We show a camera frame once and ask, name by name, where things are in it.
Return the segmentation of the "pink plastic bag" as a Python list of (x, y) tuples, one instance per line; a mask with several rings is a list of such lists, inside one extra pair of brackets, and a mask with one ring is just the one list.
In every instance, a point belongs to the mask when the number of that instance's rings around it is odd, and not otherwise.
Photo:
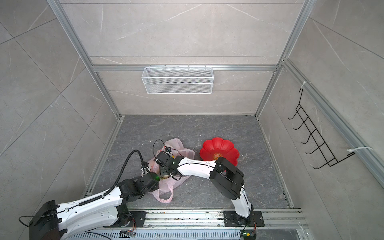
[[(166, 147), (172, 148), (173, 156), (184, 156), (188, 158), (195, 158), (195, 152), (193, 150), (184, 147), (180, 139), (174, 138), (165, 142), (165, 147), (162, 147), (156, 152), (156, 156), (161, 152), (165, 151)], [(160, 165), (155, 162), (155, 159), (149, 161), (149, 168), (151, 172), (156, 173), (160, 177), (159, 189), (150, 192), (160, 203), (170, 203), (174, 196), (174, 189), (182, 185), (189, 176), (182, 177), (179, 181), (174, 180), (172, 177), (161, 177), (160, 176)]]

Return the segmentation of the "red flower-shaped plastic bowl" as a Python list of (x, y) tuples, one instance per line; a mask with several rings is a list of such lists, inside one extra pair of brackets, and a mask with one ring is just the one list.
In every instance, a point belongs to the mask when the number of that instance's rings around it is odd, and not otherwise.
[(200, 157), (203, 161), (216, 161), (219, 157), (227, 159), (234, 166), (238, 165), (239, 151), (233, 142), (216, 137), (203, 143)]

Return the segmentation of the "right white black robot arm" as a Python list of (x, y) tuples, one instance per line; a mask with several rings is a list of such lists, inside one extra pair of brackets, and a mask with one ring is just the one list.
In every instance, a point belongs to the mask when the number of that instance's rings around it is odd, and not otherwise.
[(239, 221), (249, 222), (253, 205), (244, 187), (244, 174), (230, 161), (219, 157), (216, 161), (198, 161), (184, 156), (173, 157), (161, 151), (155, 157), (161, 176), (180, 181), (185, 176), (209, 179), (218, 191), (231, 199)]

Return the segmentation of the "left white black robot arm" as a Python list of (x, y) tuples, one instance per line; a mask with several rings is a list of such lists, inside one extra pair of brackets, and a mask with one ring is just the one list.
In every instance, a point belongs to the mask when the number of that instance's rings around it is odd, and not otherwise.
[(31, 240), (65, 240), (75, 234), (100, 227), (125, 227), (133, 223), (127, 203), (159, 188), (160, 177), (149, 172), (124, 180), (105, 192), (57, 204), (44, 203), (28, 224)]

